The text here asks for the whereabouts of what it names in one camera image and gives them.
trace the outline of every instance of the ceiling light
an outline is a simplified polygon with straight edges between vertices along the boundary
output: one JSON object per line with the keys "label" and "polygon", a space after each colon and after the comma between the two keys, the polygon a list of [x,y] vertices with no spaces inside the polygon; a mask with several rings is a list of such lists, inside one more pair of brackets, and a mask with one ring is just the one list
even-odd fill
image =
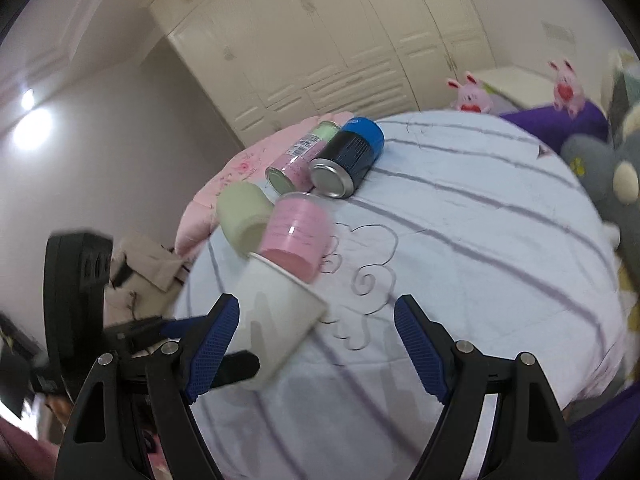
{"label": "ceiling light", "polygon": [[16,125],[14,142],[21,150],[35,150],[49,137],[51,115],[38,108],[26,114]]}
{"label": "ceiling light", "polygon": [[35,104],[35,99],[33,98],[33,88],[29,88],[24,94],[22,94],[22,108],[25,110],[31,110],[33,105]]}

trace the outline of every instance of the light green cup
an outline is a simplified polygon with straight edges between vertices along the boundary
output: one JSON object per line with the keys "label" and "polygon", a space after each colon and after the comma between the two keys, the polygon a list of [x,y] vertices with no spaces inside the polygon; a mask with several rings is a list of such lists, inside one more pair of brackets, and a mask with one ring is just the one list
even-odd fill
{"label": "light green cup", "polygon": [[250,182],[234,182],[218,196],[216,213],[226,240],[245,258],[257,252],[273,204]]}

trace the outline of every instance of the white paper cup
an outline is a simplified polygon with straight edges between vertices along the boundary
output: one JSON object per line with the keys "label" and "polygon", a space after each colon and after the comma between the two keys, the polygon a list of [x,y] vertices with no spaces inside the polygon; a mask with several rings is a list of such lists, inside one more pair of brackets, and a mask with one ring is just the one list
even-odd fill
{"label": "white paper cup", "polygon": [[258,390],[282,366],[324,314],[327,304],[309,286],[258,254],[232,294],[240,304],[240,321],[227,352],[250,350],[260,371],[242,384]]}

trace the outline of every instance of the gray stuffed animal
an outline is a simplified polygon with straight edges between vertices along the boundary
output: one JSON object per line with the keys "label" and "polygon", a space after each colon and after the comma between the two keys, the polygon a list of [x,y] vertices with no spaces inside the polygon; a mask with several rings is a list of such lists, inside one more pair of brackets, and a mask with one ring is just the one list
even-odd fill
{"label": "gray stuffed animal", "polygon": [[620,229],[620,249],[636,288],[640,286],[640,130],[614,148],[594,137],[569,137],[560,155],[577,175],[600,217]]}

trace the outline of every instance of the blue and black can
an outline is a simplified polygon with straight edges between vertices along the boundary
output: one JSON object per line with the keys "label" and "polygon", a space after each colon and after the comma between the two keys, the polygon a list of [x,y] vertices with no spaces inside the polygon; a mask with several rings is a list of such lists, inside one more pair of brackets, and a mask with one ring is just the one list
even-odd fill
{"label": "blue and black can", "polygon": [[382,153],[385,136],[364,117],[349,120],[309,164],[318,191],[333,198],[348,198]]}

